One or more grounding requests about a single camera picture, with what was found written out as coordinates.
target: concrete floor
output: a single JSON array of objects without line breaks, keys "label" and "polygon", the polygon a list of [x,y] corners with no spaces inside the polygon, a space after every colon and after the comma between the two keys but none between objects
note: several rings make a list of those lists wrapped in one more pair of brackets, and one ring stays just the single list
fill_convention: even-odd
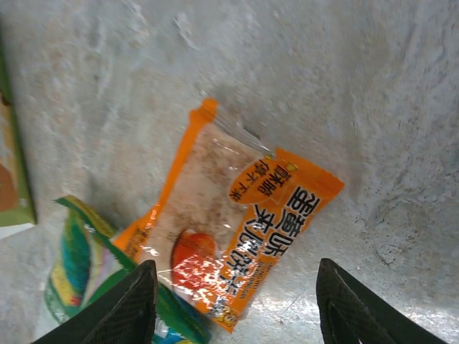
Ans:
[{"label": "concrete floor", "polygon": [[213,343],[320,343],[321,257],[459,343],[457,1],[2,0],[0,14],[40,222],[0,242],[3,343],[32,339],[65,216],[51,200],[126,226],[207,95],[346,182]]}]

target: plastic food bag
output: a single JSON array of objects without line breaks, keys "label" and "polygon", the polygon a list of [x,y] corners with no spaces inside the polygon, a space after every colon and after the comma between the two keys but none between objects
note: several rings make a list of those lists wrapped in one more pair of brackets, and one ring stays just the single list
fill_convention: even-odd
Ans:
[{"label": "plastic food bag", "polygon": [[154,259],[158,280],[232,332],[268,272],[344,185],[285,150],[267,154],[217,108],[205,100],[191,112],[158,204],[113,243],[137,263]]},{"label": "plastic food bag", "polygon": [[[74,196],[57,203],[66,206],[69,215],[44,290],[47,314],[42,315],[36,338],[78,314],[135,267],[108,241],[115,233],[113,227],[87,204]],[[196,310],[163,285],[158,286],[156,312],[153,344],[209,342],[210,334]]]},{"label": "plastic food bag", "polygon": [[0,45],[0,239],[35,225]]}]

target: crinkled plastic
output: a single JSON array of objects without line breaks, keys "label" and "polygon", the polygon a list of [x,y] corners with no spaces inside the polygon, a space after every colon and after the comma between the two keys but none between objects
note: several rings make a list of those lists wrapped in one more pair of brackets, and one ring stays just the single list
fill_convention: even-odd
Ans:
[{"label": "crinkled plastic", "polygon": [[[74,196],[57,203],[69,209],[61,250],[49,274],[44,303],[54,322],[47,332],[76,315],[123,279],[135,265],[108,241],[115,230]],[[210,334],[199,313],[171,290],[158,286],[153,344],[207,344]]]},{"label": "crinkled plastic", "polygon": [[215,100],[190,124],[158,204],[113,243],[232,332],[256,290],[344,187],[295,154],[269,151]]}]

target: transparent plastic window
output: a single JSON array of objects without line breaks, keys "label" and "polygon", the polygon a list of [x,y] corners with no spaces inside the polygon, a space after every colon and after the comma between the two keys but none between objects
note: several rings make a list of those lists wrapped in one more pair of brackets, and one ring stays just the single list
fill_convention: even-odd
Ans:
[{"label": "transparent plastic window", "polygon": [[163,193],[113,241],[232,332],[261,282],[342,182],[292,153],[270,152],[215,100],[190,115]]}]

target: green packaging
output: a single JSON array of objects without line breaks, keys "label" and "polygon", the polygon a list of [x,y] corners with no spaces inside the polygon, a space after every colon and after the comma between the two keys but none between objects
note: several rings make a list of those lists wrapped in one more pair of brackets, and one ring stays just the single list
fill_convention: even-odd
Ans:
[{"label": "green packaging", "polygon": [[0,44],[0,239],[36,224],[13,97]]},{"label": "green packaging", "polygon": [[[91,305],[136,267],[110,243],[115,229],[90,206],[71,195],[56,202],[69,213],[44,289],[44,303],[53,318],[47,330]],[[152,344],[208,344],[210,334],[200,314],[161,284],[156,313]]]}]

